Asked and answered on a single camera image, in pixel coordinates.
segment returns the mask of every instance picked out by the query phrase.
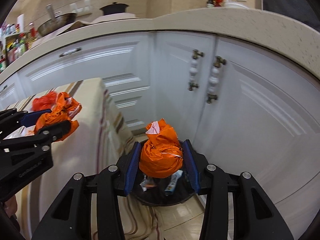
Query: countertop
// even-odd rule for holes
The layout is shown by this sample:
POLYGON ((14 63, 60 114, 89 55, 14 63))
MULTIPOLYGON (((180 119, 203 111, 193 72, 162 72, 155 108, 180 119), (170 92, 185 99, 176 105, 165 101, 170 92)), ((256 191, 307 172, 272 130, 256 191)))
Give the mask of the countertop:
POLYGON ((98 23, 48 40, 18 58, 0 74, 0 84, 28 63, 53 50, 93 37, 139 31, 188 30, 223 34, 271 49, 320 79, 320 33, 292 18, 258 9, 201 8, 154 19, 98 23))

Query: cabinet handle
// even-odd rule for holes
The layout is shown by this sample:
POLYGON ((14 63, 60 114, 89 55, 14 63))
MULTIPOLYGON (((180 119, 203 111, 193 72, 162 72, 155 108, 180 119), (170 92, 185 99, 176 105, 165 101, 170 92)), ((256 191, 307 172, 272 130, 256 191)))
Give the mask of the cabinet handle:
POLYGON ((8 87, 8 85, 5 85, 5 86, 1 89, 0 93, 2 93, 7 87, 8 87))
POLYGON ((216 56, 216 60, 213 63, 211 68, 211 74, 209 77, 209 85, 208 85, 208 99, 207 104, 211 104, 211 100, 217 100, 218 95, 216 94, 217 85, 220 82, 220 72, 221 72, 221 64, 225 65, 227 61, 220 56, 216 56))
POLYGON ((59 57, 68 56, 68 55, 74 54, 74 53, 76 53, 78 51, 81 51, 81 50, 82 50, 82 48, 71 49, 71 50, 69 50, 67 52, 63 52, 62 54, 59 55, 59 57))
POLYGON ((204 53, 199 52, 199 50, 194 49, 192 53, 191 67, 189 70, 190 78, 189 78, 189 91, 193 91, 193 88, 199 88, 199 84, 195 83, 195 76, 198 73, 198 57, 203 57, 204 53))

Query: blue gripper pad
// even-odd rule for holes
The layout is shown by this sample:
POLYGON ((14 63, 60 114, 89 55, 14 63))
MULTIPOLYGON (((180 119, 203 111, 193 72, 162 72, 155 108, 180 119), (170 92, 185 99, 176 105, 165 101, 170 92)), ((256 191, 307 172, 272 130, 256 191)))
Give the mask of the blue gripper pad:
POLYGON ((38 118, 44 113, 51 113, 51 110, 44 109, 44 110, 35 111, 35 112, 25 114, 20 120, 21 126, 30 127, 30 126, 35 125, 36 122, 38 121, 38 118))
POLYGON ((125 195, 129 195, 129 193, 131 192, 131 190, 133 188, 133 183, 136 178, 137 171, 138 171, 140 153, 141 153, 141 143, 138 143, 135 150, 134 150, 134 153, 133 153, 131 162, 129 164, 127 173, 125 175, 125 185, 124 185, 125 195))
POLYGON ((187 141, 183 142, 182 149, 183 160, 187 167, 191 187, 198 194, 200 191, 200 176, 187 141))

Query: toothpaste tube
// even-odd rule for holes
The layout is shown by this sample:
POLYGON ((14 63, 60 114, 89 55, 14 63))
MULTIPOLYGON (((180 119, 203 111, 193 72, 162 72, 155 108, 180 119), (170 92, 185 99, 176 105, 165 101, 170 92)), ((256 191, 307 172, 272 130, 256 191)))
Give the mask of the toothpaste tube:
POLYGON ((176 185, 177 185, 177 181, 181 177, 182 173, 183 173, 183 171, 178 170, 174 174, 171 175, 171 181, 170 181, 169 185, 166 187, 166 189, 164 190, 164 194, 166 196, 173 194, 174 189, 176 188, 176 185))

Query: tile floor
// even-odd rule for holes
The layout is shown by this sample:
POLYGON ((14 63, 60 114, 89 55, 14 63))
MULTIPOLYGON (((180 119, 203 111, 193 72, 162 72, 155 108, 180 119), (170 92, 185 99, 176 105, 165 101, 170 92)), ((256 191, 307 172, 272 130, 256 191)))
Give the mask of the tile floor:
MULTIPOLYGON (((138 142, 148 139, 146 134, 135 136, 138 142)), ((195 195, 185 203, 169 207, 156 207, 162 215, 166 240, 198 240, 204 217, 204 207, 195 195)), ((233 239, 233 203, 229 195, 228 240, 233 239)))

